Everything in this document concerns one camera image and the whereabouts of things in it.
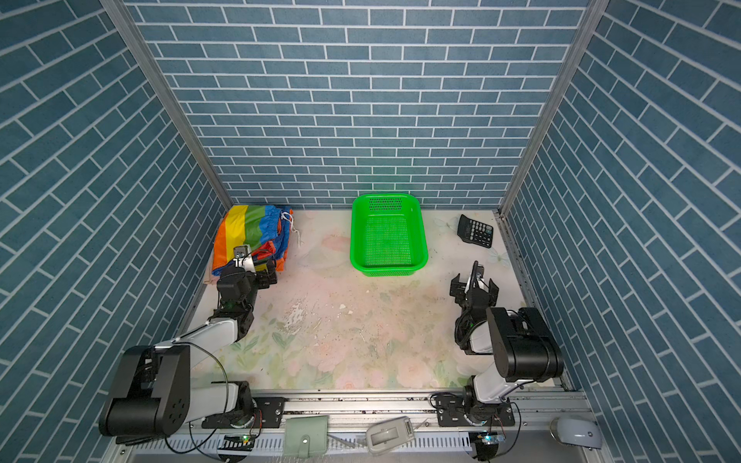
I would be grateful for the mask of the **green plastic basket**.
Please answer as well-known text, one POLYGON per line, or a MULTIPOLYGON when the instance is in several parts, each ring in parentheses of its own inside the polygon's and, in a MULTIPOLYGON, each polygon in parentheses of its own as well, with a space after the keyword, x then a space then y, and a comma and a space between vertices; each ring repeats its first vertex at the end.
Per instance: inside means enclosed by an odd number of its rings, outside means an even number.
POLYGON ((428 263, 419 201, 409 194, 367 194, 352 204, 349 259, 367 277, 410 276, 428 263))

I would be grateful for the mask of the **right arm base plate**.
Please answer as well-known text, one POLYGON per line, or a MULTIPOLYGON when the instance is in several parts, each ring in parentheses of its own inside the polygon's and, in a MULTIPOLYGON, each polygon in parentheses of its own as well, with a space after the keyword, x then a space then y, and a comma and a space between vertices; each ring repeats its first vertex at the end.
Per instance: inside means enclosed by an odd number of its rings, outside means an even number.
POLYGON ((438 426, 442 428, 506 428, 515 425, 513 409, 505 403, 486 404, 452 393, 432 394, 428 402, 436 413, 438 426))

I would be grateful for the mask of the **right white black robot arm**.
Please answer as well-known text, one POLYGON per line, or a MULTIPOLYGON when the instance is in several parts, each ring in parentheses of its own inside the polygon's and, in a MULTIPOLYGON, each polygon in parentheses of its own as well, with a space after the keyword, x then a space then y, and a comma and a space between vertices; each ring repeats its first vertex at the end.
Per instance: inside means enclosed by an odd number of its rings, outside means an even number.
POLYGON ((499 287, 482 277, 484 270, 475 265, 467 282, 459 276, 451 280, 450 295, 461 308, 453 328, 455 343, 467 355, 493 357, 484 372, 469 378, 454 413, 474 426, 507 426, 509 396, 528 384, 561 376, 565 360, 538 309, 498 307, 499 287))

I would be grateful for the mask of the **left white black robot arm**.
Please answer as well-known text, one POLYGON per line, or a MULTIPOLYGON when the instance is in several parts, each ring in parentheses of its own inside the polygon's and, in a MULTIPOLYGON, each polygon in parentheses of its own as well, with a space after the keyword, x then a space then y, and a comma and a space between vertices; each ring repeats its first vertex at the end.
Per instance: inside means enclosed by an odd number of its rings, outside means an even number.
POLYGON ((157 345, 127 349, 98 420, 100 433, 133 444, 169 437, 200 420, 213 428, 254 426, 259 411, 248 382, 223 378, 196 387, 191 372, 246 337, 259 291, 276 282, 275 265, 268 260, 232 262, 220 273, 216 310, 202 326, 157 345))

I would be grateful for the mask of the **colourful patterned shorts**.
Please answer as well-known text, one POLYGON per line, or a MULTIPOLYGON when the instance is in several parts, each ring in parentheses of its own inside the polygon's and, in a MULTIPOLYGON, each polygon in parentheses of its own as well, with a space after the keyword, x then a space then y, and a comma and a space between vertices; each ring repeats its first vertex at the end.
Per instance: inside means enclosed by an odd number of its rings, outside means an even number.
POLYGON ((285 269, 293 210, 288 206, 233 206, 219 225, 213 245, 213 276, 235 257, 235 247, 249 246, 257 260, 270 258, 285 269))

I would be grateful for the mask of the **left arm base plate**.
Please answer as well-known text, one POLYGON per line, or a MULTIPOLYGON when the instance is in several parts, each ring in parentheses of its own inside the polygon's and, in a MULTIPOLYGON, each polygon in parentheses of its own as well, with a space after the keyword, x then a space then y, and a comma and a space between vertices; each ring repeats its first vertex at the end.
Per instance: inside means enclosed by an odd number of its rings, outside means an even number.
POLYGON ((226 413, 210 415, 201 422, 206 429, 279 428, 283 419, 284 397, 257 397, 226 413))

